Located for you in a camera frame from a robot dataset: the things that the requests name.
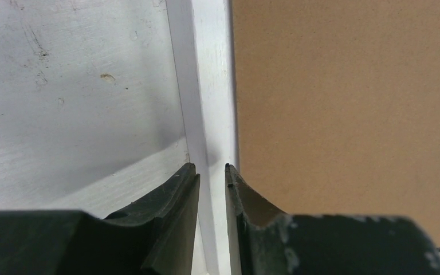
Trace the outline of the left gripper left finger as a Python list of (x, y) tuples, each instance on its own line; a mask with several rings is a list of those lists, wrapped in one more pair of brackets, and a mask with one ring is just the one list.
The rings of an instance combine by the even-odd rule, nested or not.
[(0, 211), (0, 274), (190, 274), (199, 187), (187, 163), (103, 219), (81, 210)]

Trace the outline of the white picture frame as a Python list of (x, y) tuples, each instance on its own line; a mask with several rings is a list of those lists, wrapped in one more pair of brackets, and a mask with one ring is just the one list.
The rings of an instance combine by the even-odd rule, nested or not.
[(227, 1), (58, 1), (49, 46), (63, 72), (54, 129), (63, 177), (48, 205), (100, 217), (183, 162), (202, 176), (199, 223), (209, 274), (231, 268), (223, 168), (236, 161)]

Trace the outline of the brown cardboard backing board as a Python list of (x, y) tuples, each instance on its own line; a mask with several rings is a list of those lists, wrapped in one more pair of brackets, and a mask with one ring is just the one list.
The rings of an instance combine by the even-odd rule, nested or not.
[(233, 1), (239, 169), (289, 213), (440, 246), (440, 1)]

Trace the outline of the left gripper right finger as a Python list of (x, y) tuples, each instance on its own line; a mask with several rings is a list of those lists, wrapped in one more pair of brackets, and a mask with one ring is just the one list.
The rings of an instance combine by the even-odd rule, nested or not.
[(440, 274), (440, 256), (412, 220), (288, 214), (225, 166), (233, 274)]

